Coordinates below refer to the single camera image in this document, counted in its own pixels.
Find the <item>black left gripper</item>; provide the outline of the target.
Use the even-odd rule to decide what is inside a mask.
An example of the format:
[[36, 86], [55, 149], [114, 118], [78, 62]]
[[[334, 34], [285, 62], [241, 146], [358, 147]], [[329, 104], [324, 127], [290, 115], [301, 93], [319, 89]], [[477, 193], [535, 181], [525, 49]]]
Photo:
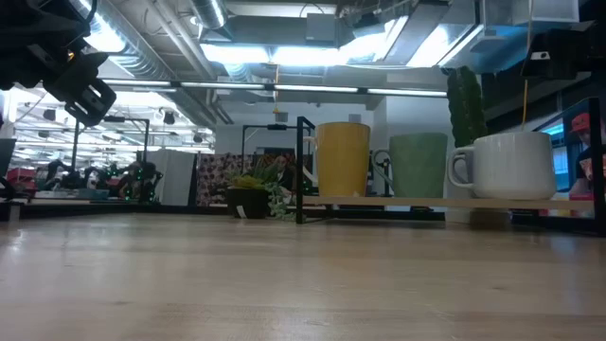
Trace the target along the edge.
[[98, 9], [98, 0], [57, 0], [43, 11], [34, 42], [27, 51], [40, 63], [41, 78], [48, 84], [68, 84], [64, 109], [84, 126], [98, 125], [116, 101], [116, 93], [96, 79], [98, 68], [108, 59], [105, 52], [92, 52], [86, 42]]

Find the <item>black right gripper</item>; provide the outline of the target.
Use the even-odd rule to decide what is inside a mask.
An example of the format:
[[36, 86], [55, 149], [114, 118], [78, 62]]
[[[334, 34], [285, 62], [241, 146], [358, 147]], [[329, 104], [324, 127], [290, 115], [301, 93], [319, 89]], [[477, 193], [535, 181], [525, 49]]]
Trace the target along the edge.
[[606, 23], [594, 22], [584, 31], [550, 29], [535, 35], [521, 76], [574, 79], [579, 72], [606, 70]]

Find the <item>white mug green inside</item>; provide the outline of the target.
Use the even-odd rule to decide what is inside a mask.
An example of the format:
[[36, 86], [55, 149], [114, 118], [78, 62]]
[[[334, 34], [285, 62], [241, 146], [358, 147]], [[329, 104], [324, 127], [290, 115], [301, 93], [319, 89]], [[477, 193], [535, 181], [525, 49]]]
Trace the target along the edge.
[[447, 176], [479, 198], [549, 200], [557, 191], [550, 135], [519, 132], [487, 135], [456, 148]]

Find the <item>sage green mug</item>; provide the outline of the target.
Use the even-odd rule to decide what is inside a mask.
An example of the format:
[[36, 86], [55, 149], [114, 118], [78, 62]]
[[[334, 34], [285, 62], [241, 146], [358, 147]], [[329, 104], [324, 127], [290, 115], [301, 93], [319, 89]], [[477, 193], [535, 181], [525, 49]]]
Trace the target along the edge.
[[394, 135], [386, 149], [372, 152], [376, 161], [381, 153], [389, 159], [391, 172], [373, 165], [388, 187], [399, 198], [442, 198], [446, 172], [448, 136], [443, 133]]

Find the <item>yellow mug white handle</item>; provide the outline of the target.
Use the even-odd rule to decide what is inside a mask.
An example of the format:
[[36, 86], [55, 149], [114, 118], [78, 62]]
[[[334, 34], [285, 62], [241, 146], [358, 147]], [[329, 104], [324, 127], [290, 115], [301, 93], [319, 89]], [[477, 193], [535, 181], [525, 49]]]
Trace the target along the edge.
[[304, 142], [315, 147], [317, 175], [303, 170], [318, 186], [320, 197], [364, 197], [369, 168], [370, 127], [362, 123], [329, 122], [315, 128]]

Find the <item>person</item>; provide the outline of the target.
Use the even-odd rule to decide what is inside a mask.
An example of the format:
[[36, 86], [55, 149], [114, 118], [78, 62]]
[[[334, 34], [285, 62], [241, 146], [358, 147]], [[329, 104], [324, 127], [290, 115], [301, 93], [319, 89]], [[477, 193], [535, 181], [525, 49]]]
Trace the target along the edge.
[[[576, 159], [576, 181], [569, 191], [570, 196], [583, 196], [589, 195], [593, 191], [594, 175], [592, 165], [592, 143], [591, 143], [591, 125], [590, 115], [588, 113], [581, 113], [574, 117], [571, 121], [572, 130], [585, 149], [577, 156]], [[603, 120], [600, 121], [600, 138], [602, 142], [602, 161], [603, 170], [602, 175], [606, 181], [606, 124]]]

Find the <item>cactus in white pot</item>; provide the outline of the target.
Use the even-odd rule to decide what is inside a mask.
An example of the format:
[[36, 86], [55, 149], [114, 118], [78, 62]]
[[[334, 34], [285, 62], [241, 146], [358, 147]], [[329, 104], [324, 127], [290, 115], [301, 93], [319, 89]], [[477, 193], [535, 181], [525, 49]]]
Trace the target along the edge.
[[[456, 148], [473, 144], [475, 139], [488, 134], [481, 85], [468, 66], [444, 68], [447, 76], [447, 100], [452, 125], [452, 135]], [[455, 161], [454, 178], [462, 184], [473, 180], [472, 155], [458, 155]], [[477, 218], [479, 211], [473, 208], [449, 208], [447, 222], [469, 224]]]

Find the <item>white background panel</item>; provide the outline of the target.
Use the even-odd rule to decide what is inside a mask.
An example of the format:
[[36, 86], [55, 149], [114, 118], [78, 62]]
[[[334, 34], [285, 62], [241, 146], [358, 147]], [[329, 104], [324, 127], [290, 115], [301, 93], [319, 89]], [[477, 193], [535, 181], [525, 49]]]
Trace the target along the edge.
[[163, 206], [187, 206], [196, 155], [162, 149], [147, 153], [147, 159], [163, 174], [156, 186], [159, 202]]

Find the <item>floral patterned background panel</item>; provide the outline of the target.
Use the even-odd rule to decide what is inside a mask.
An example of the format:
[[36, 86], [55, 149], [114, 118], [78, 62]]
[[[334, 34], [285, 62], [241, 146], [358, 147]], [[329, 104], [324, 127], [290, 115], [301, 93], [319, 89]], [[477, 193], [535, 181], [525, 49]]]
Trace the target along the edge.
[[280, 163], [278, 183], [284, 193], [284, 202], [294, 200], [295, 167], [293, 149], [267, 149], [252, 154], [204, 154], [197, 156], [196, 196], [197, 206], [225, 204], [225, 191], [233, 176], [252, 172], [260, 162], [264, 167]]

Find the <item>long ceiling light tube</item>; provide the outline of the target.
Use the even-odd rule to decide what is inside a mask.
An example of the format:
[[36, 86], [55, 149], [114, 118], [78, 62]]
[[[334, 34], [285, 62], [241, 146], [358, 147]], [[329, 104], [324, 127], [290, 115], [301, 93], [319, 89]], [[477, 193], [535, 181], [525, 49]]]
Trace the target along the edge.
[[149, 88], [184, 88], [184, 89], [213, 89], [213, 90], [252, 90], [271, 92], [306, 92], [306, 93], [332, 93], [347, 95], [369, 95], [389, 97], [420, 97], [420, 98], [446, 98], [446, 91], [420, 90], [407, 88], [367, 88], [351, 86], [328, 86], [308, 84], [274, 84], [274, 83], [239, 83], [218, 81], [150, 81], [150, 80], [124, 80], [103, 79], [111, 86], [131, 86]]

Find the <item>succulent in black pot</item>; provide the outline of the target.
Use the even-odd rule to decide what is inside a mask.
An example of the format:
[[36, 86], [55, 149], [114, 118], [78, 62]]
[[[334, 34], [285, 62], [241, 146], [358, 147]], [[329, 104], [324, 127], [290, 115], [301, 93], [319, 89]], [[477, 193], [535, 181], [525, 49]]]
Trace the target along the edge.
[[250, 171], [232, 177], [225, 200], [233, 215], [239, 219], [293, 221], [288, 211], [293, 201], [294, 173], [288, 159], [280, 155], [269, 164], [258, 161]]

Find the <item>grey ceiling box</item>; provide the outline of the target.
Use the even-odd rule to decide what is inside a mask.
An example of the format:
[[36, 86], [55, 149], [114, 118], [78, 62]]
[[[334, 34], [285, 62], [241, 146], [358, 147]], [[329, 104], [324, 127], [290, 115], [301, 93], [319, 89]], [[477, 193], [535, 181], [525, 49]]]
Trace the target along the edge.
[[333, 14], [307, 14], [305, 40], [308, 44], [332, 45], [336, 36], [337, 20]]

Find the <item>tall black background frame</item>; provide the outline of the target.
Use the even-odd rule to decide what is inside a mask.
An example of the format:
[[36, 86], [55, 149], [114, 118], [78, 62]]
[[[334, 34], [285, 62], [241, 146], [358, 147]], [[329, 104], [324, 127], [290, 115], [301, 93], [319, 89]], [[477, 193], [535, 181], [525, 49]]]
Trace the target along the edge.
[[[145, 125], [145, 131], [144, 131], [144, 144], [143, 144], [143, 152], [142, 152], [142, 160], [143, 162], [147, 161], [147, 152], [148, 152], [148, 145], [149, 145], [149, 135], [150, 135], [150, 125], [151, 122], [149, 119], [146, 118], [132, 118], [132, 117], [119, 117], [119, 116], [106, 116], [102, 119], [102, 121], [104, 122], [112, 122], [112, 123], [125, 123], [125, 122], [141, 122]], [[72, 166], [76, 166], [76, 161], [77, 161], [77, 153], [78, 153], [78, 146], [79, 146], [79, 136], [80, 133], [83, 132], [83, 130], [80, 128], [80, 122], [78, 120], [76, 120], [76, 124], [75, 124], [75, 131], [74, 131], [74, 137], [73, 137], [73, 147], [72, 147], [72, 156], [71, 156], [71, 164]]]

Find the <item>silver ventilation duct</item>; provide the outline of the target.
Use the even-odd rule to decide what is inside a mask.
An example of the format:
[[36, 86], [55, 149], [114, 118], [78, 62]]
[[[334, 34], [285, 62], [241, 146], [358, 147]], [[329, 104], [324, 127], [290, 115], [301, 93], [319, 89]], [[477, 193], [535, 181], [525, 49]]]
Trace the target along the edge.
[[223, 0], [189, 0], [198, 21], [204, 28], [218, 29], [227, 20], [227, 9]]

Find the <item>low black background frame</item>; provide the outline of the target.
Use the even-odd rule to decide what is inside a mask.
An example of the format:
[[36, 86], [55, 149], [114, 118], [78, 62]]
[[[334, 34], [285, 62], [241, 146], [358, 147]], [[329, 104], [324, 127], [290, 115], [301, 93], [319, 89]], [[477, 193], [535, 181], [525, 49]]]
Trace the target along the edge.
[[248, 129], [261, 129], [267, 131], [287, 131], [287, 130], [297, 130], [304, 131], [308, 134], [308, 136], [312, 135], [312, 131], [314, 127], [304, 126], [303, 128], [297, 128], [296, 126], [289, 126], [285, 124], [268, 124], [268, 125], [243, 125], [241, 128], [241, 158], [243, 159], [245, 156], [245, 144], [246, 141], [252, 137], [253, 135], [246, 135], [246, 131]]

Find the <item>wooden shelf black frame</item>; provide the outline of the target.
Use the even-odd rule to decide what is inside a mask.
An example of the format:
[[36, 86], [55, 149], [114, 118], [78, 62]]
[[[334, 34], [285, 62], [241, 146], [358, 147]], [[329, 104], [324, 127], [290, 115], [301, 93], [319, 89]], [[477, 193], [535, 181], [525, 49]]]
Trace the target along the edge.
[[[446, 161], [453, 152], [455, 140], [452, 135], [452, 125], [450, 121], [450, 111], [447, 99], [407, 99], [407, 98], [387, 98], [379, 106], [382, 113], [374, 116], [373, 124], [370, 127], [370, 150], [375, 148], [386, 149], [389, 138], [394, 135], [408, 135], [417, 133], [443, 133], [448, 136], [448, 146], [446, 152]], [[499, 132], [519, 133], [519, 132], [539, 132], [527, 130], [519, 126], [514, 130]], [[383, 171], [389, 175], [391, 167], [389, 159], [385, 153], [381, 153], [374, 162], [377, 166], [383, 166]], [[445, 173], [444, 196], [437, 198], [399, 198], [394, 196], [391, 189], [385, 189], [387, 183], [375, 175], [374, 168], [368, 168], [367, 186], [365, 197], [320, 197], [305, 196], [297, 194], [296, 200], [300, 206], [303, 205], [346, 205], [346, 206], [429, 206], [450, 208], [473, 208], [477, 209], [495, 209], [501, 210], [537, 210], [539, 212], [549, 210], [569, 210], [569, 211], [591, 211], [594, 214], [593, 219], [579, 218], [557, 218], [544, 216], [543, 222], [553, 225], [560, 225], [568, 229], [586, 229], [599, 236], [606, 236], [606, 200], [600, 185], [600, 178], [597, 177], [592, 199], [580, 200], [559, 200], [556, 193], [549, 200], [502, 200], [479, 198], [468, 189], [453, 186]]]

